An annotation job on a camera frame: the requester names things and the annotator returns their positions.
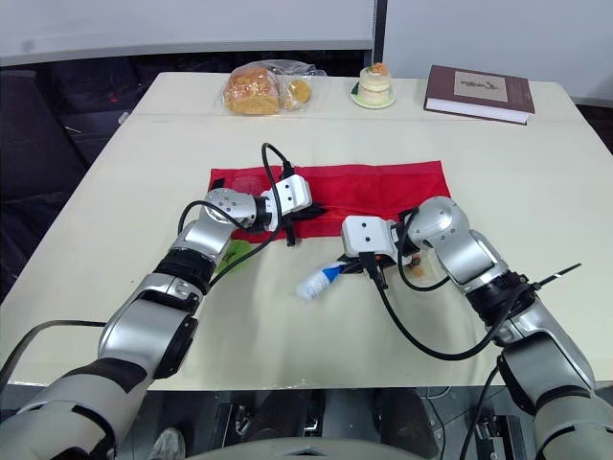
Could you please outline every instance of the plastic bag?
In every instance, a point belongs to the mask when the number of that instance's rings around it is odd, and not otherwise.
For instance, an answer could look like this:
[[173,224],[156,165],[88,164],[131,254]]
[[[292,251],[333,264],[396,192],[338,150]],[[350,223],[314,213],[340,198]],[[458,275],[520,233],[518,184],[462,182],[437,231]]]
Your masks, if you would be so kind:
[[298,60],[271,59],[236,68],[223,88],[223,104],[234,113],[270,115],[313,104],[326,72]]

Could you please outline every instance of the book cover label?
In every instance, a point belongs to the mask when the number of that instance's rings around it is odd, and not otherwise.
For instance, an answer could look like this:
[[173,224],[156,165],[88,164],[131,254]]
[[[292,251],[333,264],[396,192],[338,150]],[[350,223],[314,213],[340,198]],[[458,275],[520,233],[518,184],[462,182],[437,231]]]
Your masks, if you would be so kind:
[[456,96],[486,99],[507,103],[507,86],[504,77],[455,72],[453,93]]

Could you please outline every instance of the white wall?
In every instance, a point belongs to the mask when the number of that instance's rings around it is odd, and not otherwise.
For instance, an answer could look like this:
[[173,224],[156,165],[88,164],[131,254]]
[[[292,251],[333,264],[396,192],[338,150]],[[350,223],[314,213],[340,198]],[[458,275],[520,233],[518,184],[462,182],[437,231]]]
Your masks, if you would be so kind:
[[613,105],[613,0],[389,0],[384,60],[393,77],[450,65]]
[[373,11],[374,0],[0,0],[0,59],[371,48]]

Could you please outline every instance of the white table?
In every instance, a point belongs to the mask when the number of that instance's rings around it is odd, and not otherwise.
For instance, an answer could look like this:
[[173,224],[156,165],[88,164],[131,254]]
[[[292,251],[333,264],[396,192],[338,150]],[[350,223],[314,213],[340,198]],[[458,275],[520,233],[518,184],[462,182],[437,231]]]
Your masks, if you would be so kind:
[[[105,321],[166,253],[184,205],[202,197],[210,168],[260,165],[274,144],[295,164],[442,160],[452,196],[510,266],[538,280],[583,267],[541,291],[561,325],[613,379],[610,300],[613,157],[555,83],[533,82],[527,126],[421,109],[424,80],[395,80],[397,102],[354,105],[354,80],[328,79],[309,111],[271,117],[225,114],[224,75],[162,74],[108,143],[36,249],[0,308],[0,358],[37,323]],[[255,389],[482,384],[497,349],[444,362],[410,345],[366,278],[342,277],[321,300],[293,293],[314,267],[342,251],[338,238],[271,244],[207,296],[180,372],[157,389]],[[459,352],[483,324],[450,284],[401,287],[391,299],[415,335]],[[13,382],[47,384],[96,357],[99,331],[54,328],[36,338]]]

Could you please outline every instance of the small white plate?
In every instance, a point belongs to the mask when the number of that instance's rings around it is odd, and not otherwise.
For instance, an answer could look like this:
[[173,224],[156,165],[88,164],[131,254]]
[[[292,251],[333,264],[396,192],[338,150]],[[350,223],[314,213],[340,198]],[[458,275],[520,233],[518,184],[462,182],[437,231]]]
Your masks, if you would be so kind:
[[388,99],[384,103],[365,103],[364,101],[360,100],[357,97],[357,94],[353,94],[350,92],[349,95],[351,96],[352,101],[354,101],[359,106],[365,107],[365,108],[385,108],[385,107],[389,107],[396,101],[396,93],[394,92],[393,87],[390,88],[390,99]]

